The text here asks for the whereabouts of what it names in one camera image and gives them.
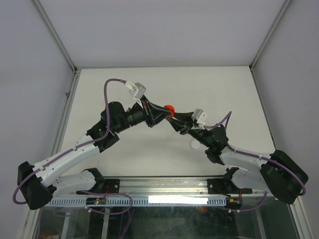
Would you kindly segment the orange round case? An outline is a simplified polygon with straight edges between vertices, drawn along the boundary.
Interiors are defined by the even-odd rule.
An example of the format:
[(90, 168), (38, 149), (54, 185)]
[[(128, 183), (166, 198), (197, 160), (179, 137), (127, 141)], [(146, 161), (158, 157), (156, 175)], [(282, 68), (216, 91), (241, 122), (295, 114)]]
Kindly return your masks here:
[(170, 115), (168, 116), (168, 118), (169, 119), (173, 118), (175, 113), (175, 108), (172, 105), (165, 105), (164, 108), (169, 110), (170, 112)]

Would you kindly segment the white charging case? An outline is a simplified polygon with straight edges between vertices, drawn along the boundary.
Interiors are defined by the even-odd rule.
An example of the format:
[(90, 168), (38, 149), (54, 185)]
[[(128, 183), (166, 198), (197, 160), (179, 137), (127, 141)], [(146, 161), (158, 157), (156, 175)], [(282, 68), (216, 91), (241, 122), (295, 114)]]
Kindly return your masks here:
[(190, 147), (191, 149), (197, 150), (200, 148), (200, 142), (198, 142), (197, 140), (192, 140), (190, 142)]

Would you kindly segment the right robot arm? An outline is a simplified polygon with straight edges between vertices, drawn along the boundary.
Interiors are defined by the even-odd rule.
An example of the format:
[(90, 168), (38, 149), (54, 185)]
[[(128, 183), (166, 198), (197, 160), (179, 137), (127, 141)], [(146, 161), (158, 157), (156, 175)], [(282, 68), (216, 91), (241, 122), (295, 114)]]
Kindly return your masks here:
[(306, 193), (307, 174), (285, 152), (257, 153), (234, 147), (226, 135), (231, 113), (215, 125), (205, 125), (203, 115), (202, 110), (176, 113), (168, 122), (179, 134), (188, 134), (204, 145), (210, 162), (227, 167), (222, 178), (225, 191), (260, 190), (286, 204)]

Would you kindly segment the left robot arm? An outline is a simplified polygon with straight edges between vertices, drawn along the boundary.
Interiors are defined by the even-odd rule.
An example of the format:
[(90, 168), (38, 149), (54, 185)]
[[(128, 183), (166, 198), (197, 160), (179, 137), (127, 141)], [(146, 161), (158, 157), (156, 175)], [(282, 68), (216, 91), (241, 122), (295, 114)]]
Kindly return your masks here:
[(17, 192), (21, 192), (29, 209), (37, 210), (53, 198), (78, 191), (100, 193), (104, 177), (97, 168), (65, 176), (64, 173), (85, 159), (100, 154), (119, 141), (118, 133), (140, 123), (154, 127), (174, 116), (174, 107), (158, 106), (142, 96), (125, 110), (119, 102), (110, 102), (101, 112), (100, 120), (73, 146), (38, 163), (23, 162), (18, 167)]

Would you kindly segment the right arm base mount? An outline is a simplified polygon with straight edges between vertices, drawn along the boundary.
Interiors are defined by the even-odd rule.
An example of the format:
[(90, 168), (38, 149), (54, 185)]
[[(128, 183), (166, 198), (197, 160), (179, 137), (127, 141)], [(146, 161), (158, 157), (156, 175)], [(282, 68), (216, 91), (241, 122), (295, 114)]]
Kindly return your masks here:
[(229, 182), (221, 178), (210, 178), (207, 179), (208, 194), (221, 194), (230, 197), (231, 186)]

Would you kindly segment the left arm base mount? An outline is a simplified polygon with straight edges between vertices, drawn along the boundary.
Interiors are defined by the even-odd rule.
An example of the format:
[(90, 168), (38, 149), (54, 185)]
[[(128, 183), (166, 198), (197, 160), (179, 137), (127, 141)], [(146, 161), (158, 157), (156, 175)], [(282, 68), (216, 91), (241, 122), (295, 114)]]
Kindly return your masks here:
[(80, 191), (77, 191), (76, 194), (78, 195), (87, 194), (84, 191), (88, 191), (94, 194), (119, 193), (119, 190), (120, 190), (120, 179), (105, 178), (103, 181), (97, 182), (92, 189), (80, 190)]

